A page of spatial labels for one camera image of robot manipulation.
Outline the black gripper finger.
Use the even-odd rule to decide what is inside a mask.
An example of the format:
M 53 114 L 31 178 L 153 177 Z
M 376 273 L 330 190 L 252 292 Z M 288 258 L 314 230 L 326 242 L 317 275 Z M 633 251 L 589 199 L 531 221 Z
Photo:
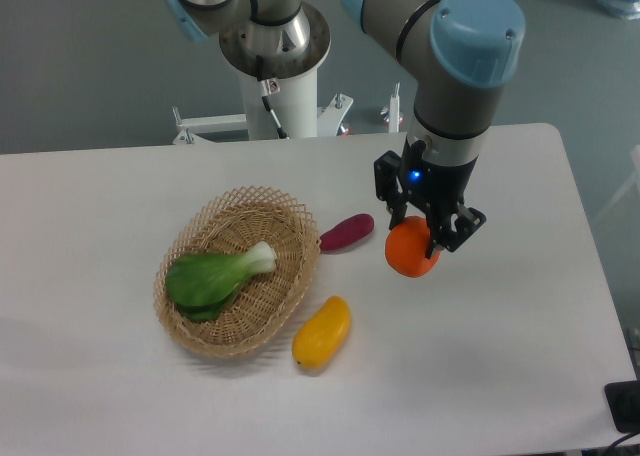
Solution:
M 427 205 L 425 216 L 430 232 L 426 258 L 443 250 L 455 252 L 487 220 L 484 213 L 462 203 L 457 203 L 453 211 L 443 205 Z
M 414 206 L 418 178 L 415 165 L 410 165 L 393 151 L 387 151 L 374 162 L 375 192 L 389 213 L 389 230 L 402 223 L 409 206 Z

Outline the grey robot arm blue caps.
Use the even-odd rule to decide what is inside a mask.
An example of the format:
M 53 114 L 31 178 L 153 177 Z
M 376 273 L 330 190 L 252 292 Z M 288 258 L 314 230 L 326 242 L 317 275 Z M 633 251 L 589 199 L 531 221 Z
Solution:
M 525 17 L 513 0 L 341 0 L 360 30 L 417 82 L 403 150 L 375 161 L 376 195 L 391 224 L 408 206 L 430 232 L 425 255 L 455 251 L 485 222 L 465 203 L 503 88 L 516 71 Z M 331 44 L 304 0 L 165 0 L 193 41 L 214 36 L 243 83 L 253 139 L 319 135 L 314 79 Z

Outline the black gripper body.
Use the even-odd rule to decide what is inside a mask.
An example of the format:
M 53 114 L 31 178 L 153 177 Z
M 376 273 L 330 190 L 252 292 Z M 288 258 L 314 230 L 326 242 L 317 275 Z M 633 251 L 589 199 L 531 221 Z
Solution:
M 411 205 L 426 214 L 480 215 L 465 205 L 464 192 L 481 149 L 481 136 L 451 139 L 407 134 L 400 164 L 402 212 Z

